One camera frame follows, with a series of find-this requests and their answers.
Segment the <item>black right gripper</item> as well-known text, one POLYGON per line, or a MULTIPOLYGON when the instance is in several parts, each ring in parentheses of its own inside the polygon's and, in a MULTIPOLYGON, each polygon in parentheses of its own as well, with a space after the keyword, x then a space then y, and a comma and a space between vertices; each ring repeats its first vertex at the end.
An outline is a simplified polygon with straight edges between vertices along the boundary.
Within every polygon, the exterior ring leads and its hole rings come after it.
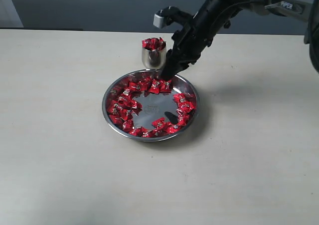
POLYGON ((221 13, 228 7, 229 3, 224 0, 207 0, 182 30, 173 35, 174 44, 167 52, 165 64, 159 73, 160 79, 171 80, 176 74, 188 69, 189 64, 197 62, 218 31, 211 27, 225 23, 221 13))

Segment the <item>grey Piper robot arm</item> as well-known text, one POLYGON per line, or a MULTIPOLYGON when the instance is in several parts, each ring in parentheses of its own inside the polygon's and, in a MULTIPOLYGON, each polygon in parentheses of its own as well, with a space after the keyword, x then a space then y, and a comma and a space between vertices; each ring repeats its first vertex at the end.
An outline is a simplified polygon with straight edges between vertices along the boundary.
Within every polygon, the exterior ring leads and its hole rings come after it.
POLYGON ((206 0, 196 14, 168 6, 154 14, 154 26, 163 28, 172 23, 182 25, 173 36, 172 49, 166 53, 160 70, 163 80, 195 64, 202 51, 210 47, 221 28, 231 25, 231 18, 249 10, 259 15, 274 14, 290 17, 307 24, 304 43, 309 45, 310 60, 319 69, 319 0, 206 0))

